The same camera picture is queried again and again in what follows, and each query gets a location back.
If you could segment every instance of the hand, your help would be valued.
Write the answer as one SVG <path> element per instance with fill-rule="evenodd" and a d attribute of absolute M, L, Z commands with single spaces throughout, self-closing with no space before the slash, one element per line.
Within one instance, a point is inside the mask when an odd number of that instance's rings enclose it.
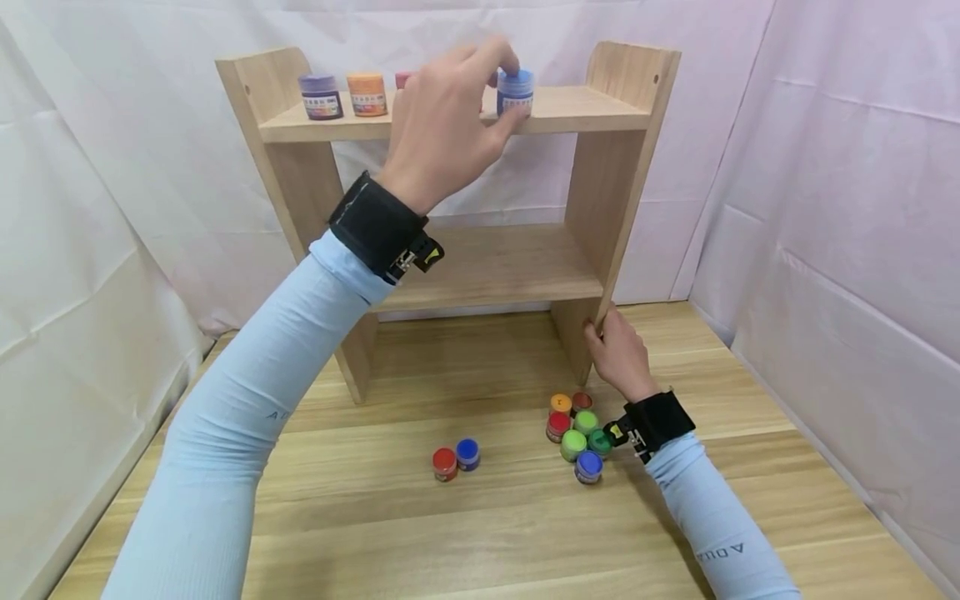
<path fill-rule="evenodd" d="M 603 338 L 590 321 L 584 322 L 584 337 L 597 374 L 630 402 L 640 402 L 661 392 L 650 374 L 650 358 L 643 338 L 615 306 L 607 311 Z"/>
<path fill-rule="evenodd" d="M 419 215 L 480 177 L 529 116 L 512 108 L 489 127 L 480 121 L 484 86 L 496 85 L 497 67 L 511 75 L 520 68 L 504 37 L 451 50 L 396 93 L 390 151 L 375 179 Z"/>

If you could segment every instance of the wrist strap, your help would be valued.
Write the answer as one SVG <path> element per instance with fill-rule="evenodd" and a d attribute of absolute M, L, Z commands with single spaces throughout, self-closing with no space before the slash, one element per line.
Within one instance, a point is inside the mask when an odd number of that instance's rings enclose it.
<path fill-rule="evenodd" d="M 396 284 L 411 264 L 427 271 L 444 249 L 410 210 L 364 171 L 330 215 L 330 230 L 370 270 Z"/>
<path fill-rule="evenodd" d="M 697 428 L 673 390 L 627 402 L 623 410 L 626 414 L 607 423 L 604 432 L 614 446 L 630 442 L 644 465 L 664 444 Z"/>

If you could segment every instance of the wood grain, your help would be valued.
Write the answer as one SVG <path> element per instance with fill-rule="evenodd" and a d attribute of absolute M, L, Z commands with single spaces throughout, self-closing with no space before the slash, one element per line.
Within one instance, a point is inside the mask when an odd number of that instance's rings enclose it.
<path fill-rule="evenodd" d="M 283 234 L 297 261 L 326 231 L 326 222 L 344 196 L 329 142 L 264 144 L 259 126 L 300 106 L 297 77 L 310 72 L 299 48 L 283 48 L 237 59 L 217 60 L 224 90 L 250 147 Z M 375 316 L 364 316 L 336 350 L 354 403 L 363 402 L 371 370 Z"/>
<path fill-rule="evenodd" d="M 284 110 L 260 125 L 260 134 L 267 143 L 297 143 L 360 139 L 389 139 L 393 117 L 358 117 L 353 114 L 350 95 L 340 92 L 344 118 L 333 121 L 311 121 L 303 106 Z M 394 91 L 387 91 L 388 106 L 394 103 Z M 496 91 L 487 89 L 480 115 L 487 124 L 496 120 Z M 650 123 L 649 110 L 644 111 L 585 85 L 536 87 L 530 118 L 520 133 L 608 132 L 641 130 Z"/>
<path fill-rule="evenodd" d="M 590 55 L 587 86 L 648 112 L 650 122 L 645 131 L 577 136 L 564 221 L 604 292 L 599 299 L 555 302 L 551 313 L 580 383 L 587 381 L 591 366 L 581 323 L 590 319 L 603 325 L 679 62 L 679 52 L 610 41 L 598 43 Z"/>
<path fill-rule="evenodd" d="M 446 258 L 404 276 L 376 310 L 480 306 L 600 296 L 603 287 L 562 223 L 429 228 Z"/>
<path fill-rule="evenodd" d="M 685 302 L 624 314 L 805 598 L 941 597 Z M 710 597 L 629 452 L 588 488 L 546 440 L 549 395 L 574 389 L 546 314 L 383 324 L 377 346 L 367 405 L 345 402 L 331 362 L 290 418 L 257 493 L 245 598 Z M 602 414 L 622 405 L 595 376 L 587 390 Z M 431 453 L 463 436 L 483 464 L 436 482 Z M 163 439 L 55 600 L 99 597 Z"/>

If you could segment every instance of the light blue sleeve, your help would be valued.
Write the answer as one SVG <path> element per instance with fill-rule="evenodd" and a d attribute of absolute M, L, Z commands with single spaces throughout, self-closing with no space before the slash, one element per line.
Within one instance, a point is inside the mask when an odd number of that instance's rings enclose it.
<path fill-rule="evenodd" d="M 240 597 L 253 497 L 280 430 L 392 289 L 331 233 L 310 246 L 183 401 L 104 598 Z"/>
<path fill-rule="evenodd" d="M 690 433 L 647 464 L 719 600 L 795 600 L 800 592 L 763 532 Z"/>

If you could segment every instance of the white fabric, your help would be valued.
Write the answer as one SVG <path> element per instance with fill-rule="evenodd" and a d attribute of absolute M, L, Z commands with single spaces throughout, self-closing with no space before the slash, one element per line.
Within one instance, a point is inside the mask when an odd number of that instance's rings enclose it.
<path fill-rule="evenodd" d="M 958 65 L 954 0 L 779 0 L 692 293 L 954 597 Z"/>
<path fill-rule="evenodd" d="M 0 23 L 0 597 L 45 596 L 204 339 Z"/>
<path fill-rule="evenodd" d="M 666 300 L 773 2 L 17 1 L 16 42 L 190 312 L 214 333 L 243 324 L 294 264 L 214 59 L 298 45 L 316 70 L 343 79 L 374 68 L 389 80 L 453 43 L 502 32 L 541 83 L 575 84 L 601 39 L 682 49 L 615 297 Z M 347 180 L 385 151 L 337 146 Z M 441 211 L 476 222 L 556 220 L 572 157 L 572 136 L 518 139 Z"/>

